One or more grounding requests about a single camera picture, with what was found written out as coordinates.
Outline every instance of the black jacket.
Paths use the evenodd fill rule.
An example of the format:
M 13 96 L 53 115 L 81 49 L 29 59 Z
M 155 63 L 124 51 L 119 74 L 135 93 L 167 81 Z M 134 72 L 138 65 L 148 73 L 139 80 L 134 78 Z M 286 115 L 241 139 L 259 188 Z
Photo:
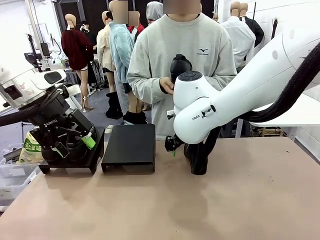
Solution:
M 254 47 L 256 47 L 261 43 L 262 39 L 264 38 L 265 32 L 262 30 L 262 28 L 256 22 L 256 20 L 250 19 L 247 16 L 245 16 L 244 18 L 245 18 L 245 23 L 249 26 L 249 28 L 252 30 L 252 32 L 255 35 Z

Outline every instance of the maroon sweater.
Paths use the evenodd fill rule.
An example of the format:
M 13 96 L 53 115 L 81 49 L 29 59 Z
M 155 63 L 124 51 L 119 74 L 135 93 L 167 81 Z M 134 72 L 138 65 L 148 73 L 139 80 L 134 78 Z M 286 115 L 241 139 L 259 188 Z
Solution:
M 81 70 L 94 60 L 94 46 L 83 32 L 72 29 L 62 33 L 61 45 L 70 68 Z

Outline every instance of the plastic bag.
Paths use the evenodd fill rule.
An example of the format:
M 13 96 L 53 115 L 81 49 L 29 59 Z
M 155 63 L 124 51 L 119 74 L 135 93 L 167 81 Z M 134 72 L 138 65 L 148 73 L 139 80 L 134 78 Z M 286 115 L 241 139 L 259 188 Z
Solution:
M 21 163 L 41 163 L 44 160 L 41 153 L 41 145 L 35 140 L 35 138 L 27 132 L 23 148 L 17 164 Z

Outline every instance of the wooden tabletop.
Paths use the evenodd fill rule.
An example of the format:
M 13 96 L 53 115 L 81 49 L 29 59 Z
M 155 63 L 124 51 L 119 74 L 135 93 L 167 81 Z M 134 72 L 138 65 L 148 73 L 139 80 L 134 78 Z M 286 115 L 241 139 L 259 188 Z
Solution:
M 203 176 L 182 150 L 157 142 L 154 174 L 40 173 L 0 217 L 0 239 L 320 238 L 320 166 L 289 138 L 219 139 Z

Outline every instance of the plastic bin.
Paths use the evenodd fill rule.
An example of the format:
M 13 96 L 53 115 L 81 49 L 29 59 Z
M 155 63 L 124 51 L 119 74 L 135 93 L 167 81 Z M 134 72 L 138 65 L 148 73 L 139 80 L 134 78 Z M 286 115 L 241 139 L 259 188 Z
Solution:
M 0 164 L 0 206 L 9 206 L 40 172 L 39 163 Z

